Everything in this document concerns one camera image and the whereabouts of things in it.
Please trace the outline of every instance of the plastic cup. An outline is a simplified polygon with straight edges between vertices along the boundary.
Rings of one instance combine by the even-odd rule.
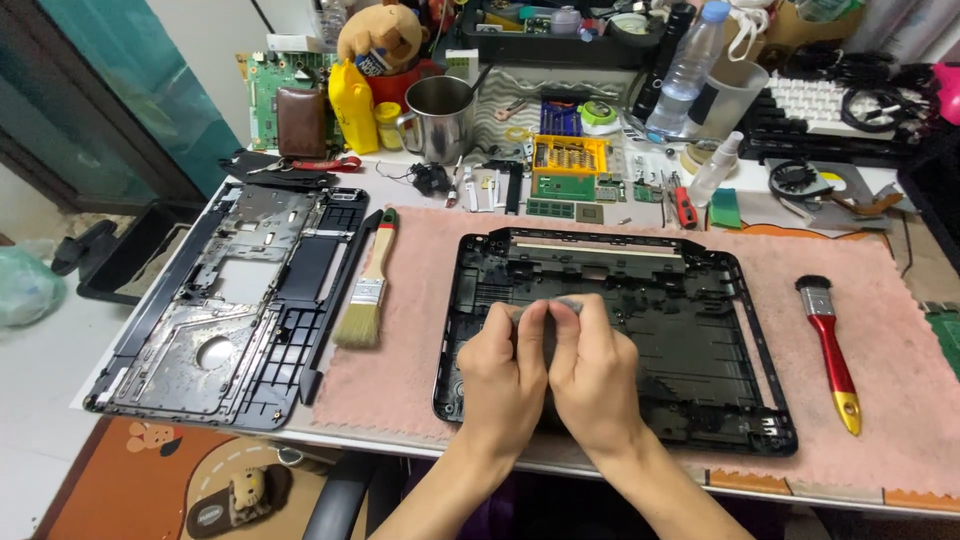
[[[769,80],[766,70],[751,61],[720,57],[687,114],[700,126],[694,136],[726,139]]]

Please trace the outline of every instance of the brown wallet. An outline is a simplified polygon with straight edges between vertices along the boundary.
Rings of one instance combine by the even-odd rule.
[[[284,87],[276,91],[276,146],[285,158],[326,159],[322,90]]]

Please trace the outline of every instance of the cooling fan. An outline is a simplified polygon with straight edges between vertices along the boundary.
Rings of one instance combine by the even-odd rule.
[[[833,191],[833,186],[805,160],[785,161],[770,171],[770,191],[789,201],[805,201]]]

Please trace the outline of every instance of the pink towel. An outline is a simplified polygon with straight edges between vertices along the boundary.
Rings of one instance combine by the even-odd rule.
[[[315,424],[343,434],[442,446],[456,427],[431,407],[454,260],[461,236],[502,227],[683,236],[733,253],[743,267],[800,441],[793,457],[676,452],[690,467],[806,483],[960,495],[960,384],[937,338],[878,242],[686,233],[400,207],[387,267],[382,344],[338,350],[314,404]],[[817,335],[794,281],[833,282],[837,334],[863,410],[847,433],[830,399]],[[537,435],[525,458],[590,464],[569,437]]]

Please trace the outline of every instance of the hand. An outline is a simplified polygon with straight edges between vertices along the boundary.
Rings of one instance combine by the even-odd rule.
[[[519,307],[494,304],[483,330],[460,350],[464,376],[464,424],[456,438],[483,457],[516,461],[543,411],[546,368],[543,319],[547,302],[526,308],[516,329],[516,358],[511,314]]]
[[[557,321],[550,387],[564,425],[599,468],[599,460],[635,453],[650,438],[636,397],[636,345],[610,327],[600,295],[569,298],[583,305],[579,317],[550,303]]]

